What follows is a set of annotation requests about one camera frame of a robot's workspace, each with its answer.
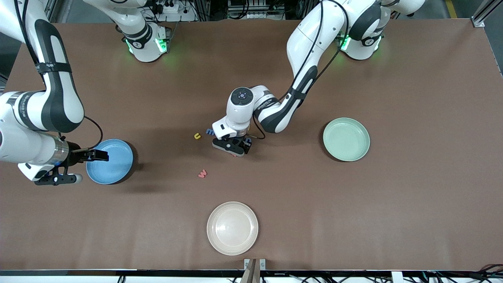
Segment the small toy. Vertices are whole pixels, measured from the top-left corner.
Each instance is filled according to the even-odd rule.
[[[201,171],[201,173],[199,173],[199,175],[197,175],[199,178],[205,178],[206,175],[208,175],[208,173],[206,173],[206,170],[203,169],[203,171]]]

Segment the green plate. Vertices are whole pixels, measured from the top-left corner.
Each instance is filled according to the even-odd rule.
[[[326,150],[342,161],[356,161],[367,154],[370,137],[367,129],[357,120],[337,118],[323,131]]]

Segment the brown tabletop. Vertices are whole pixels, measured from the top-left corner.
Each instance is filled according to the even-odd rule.
[[[76,89],[105,132],[138,152],[125,182],[39,187],[0,164],[0,267],[479,269],[503,261],[503,80],[483,29],[469,20],[391,21],[367,61],[341,54],[280,134],[244,158],[204,132],[230,92],[292,81],[295,21],[180,23],[171,52],[140,63],[113,24],[58,25]],[[332,46],[323,66],[333,55]],[[7,90],[43,88],[23,47]],[[362,122],[368,154],[329,157],[324,126]],[[195,140],[193,135],[201,133]],[[93,144],[84,121],[67,139]],[[208,175],[198,178],[202,169]],[[226,201],[256,213],[245,254],[212,248],[206,222]]]

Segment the plate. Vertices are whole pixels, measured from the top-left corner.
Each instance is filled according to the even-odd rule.
[[[211,213],[206,226],[210,244],[225,255],[248,251],[259,234],[257,216],[246,204],[230,201]]]
[[[108,153],[108,161],[86,163],[89,178],[101,185],[110,185],[122,180],[133,166],[133,151],[120,139],[108,139],[95,147]]]
[[[342,161],[356,161],[369,151],[370,136],[357,120],[338,118],[325,127],[323,143],[333,157]]]

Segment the robotic arm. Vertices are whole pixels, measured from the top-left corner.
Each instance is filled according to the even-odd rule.
[[[107,16],[119,26],[126,37],[126,43],[136,59],[152,62],[167,52],[171,29],[155,23],[147,23],[139,7],[147,0],[84,0]]]
[[[425,0],[383,0],[381,3],[381,19],[375,31],[367,37],[352,37],[345,39],[342,51],[355,60],[365,60],[379,48],[384,28],[389,22],[391,11],[410,15],[417,11]]]
[[[67,174],[69,166],[108,160],[108,155],[81,150],[64,137],[45,133],[73,131],[82,122],[84,109],[63,41],[43,11],[39,0],[0,0],[0,31],[27,44],[46,86],[45,91],[0,96],[0,161],[18,163],[23,174],[39,185],[77,183],[81,176]],[[57,172],[59,167],[65,168],[63,175]]]
[[[346,27],[344,39],[352,38],[355,42],[365,43],[368,38],[380,37],[389,20],[389,11],[388,8],[381,7],[380,1],[375,0],[343,0],[340,3],[335,0],[321,0],[288,39],[287,55],[294,80],[284,95],[285,99],[279,102],[265,86],[235,89],[227,101],[227,115],[212,125],[216,135],[213,146],[237,156],[248,153],[250,144],[245,141],[244,136],[252,117],[260,122],[266,132],[283,131],[319,77],[319,59],[342,31],[342,27]],[[374,43],[378,44],[378,41],[373,40],[371,48],[374,48]],[[359,47],[364,49],[364,52],[360,53],[368,53],[366,46]]]

